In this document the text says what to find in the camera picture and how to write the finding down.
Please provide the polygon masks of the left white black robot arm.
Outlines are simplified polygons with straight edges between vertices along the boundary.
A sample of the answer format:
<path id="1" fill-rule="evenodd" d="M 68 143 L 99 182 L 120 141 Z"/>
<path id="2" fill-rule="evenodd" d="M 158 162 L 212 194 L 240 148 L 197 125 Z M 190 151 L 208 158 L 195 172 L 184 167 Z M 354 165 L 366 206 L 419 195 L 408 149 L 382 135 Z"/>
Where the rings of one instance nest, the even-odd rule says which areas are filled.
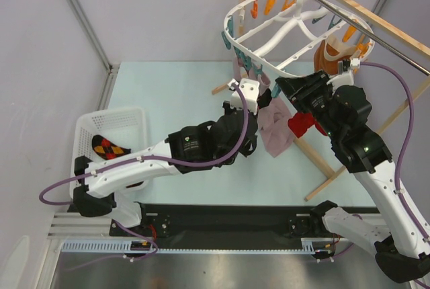
<path id="1" fill-rule="evenodd" d="M 145 150 L 115 159 L 75 161 L 78 186 L 73 204 L 84 217 L 107 216 L 133 235 L 148 227 L 143 205 L 122 194 L 128 186 L 168 175 L 232 165 L 237 155 L 248 157 L 257 144 L 259 90 L 248 83 L 233 86 L 224 115 L 217 121 L 186 126 Z"/>

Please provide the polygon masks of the white round clip hanger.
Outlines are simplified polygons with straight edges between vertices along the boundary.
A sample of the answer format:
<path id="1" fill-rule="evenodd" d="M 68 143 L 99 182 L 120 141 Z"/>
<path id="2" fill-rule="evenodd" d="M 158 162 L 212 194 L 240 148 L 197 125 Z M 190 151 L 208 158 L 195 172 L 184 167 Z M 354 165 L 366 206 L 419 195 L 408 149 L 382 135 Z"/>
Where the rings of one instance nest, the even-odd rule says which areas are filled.
<path id="1" fill-rule="evenodd" d="M 335 7 L 373 31 L 361 17 Z M 331 34 L 355 45 L 353 55 L 361 60 L 374 48 L 373 40 L 356 44 L 359 31 L 313 0 L 244 0 L 226 14 L 221 32 L 225 47 L 246 69 L 292 78 L 296 77 L 290 70 L 292 63 L 312 61 L 320 43 Z"/>

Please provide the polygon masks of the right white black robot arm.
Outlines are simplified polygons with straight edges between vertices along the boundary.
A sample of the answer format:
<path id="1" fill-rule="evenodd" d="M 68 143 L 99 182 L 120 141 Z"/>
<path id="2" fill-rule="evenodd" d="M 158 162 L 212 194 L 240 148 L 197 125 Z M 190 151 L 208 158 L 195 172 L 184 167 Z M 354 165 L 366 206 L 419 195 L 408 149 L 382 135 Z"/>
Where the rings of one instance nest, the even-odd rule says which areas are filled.
<path id="1" fill-rule="evenodd" d="M 387 230 L 326 201 L 314 207 L 310 229 L 318 236 L 335 233 L 373 255 L 396 283 L 429 274 L 429 224 L 396 175 L 382 137 L 366 122 L 372 110 L 365 91 L 334 87 L 324 71 L 297 78 L 279 77 L 277 85 L 299 113 L 311 114 L 331 140 L 336 158 L 370 195 Z"/>

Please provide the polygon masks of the red beige fox sock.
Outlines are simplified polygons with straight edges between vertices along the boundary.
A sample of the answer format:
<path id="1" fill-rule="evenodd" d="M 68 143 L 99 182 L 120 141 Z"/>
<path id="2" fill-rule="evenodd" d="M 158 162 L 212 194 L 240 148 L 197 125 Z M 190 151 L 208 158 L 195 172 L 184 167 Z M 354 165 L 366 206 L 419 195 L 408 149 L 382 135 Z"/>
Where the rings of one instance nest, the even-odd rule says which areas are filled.
<path id="1" fill-rule="evenodd" d="M 301 138 L 314 124 L 315 119 L 310 113 L 297 112 L 288 120 L 288 128 L 296 138 Z"/>

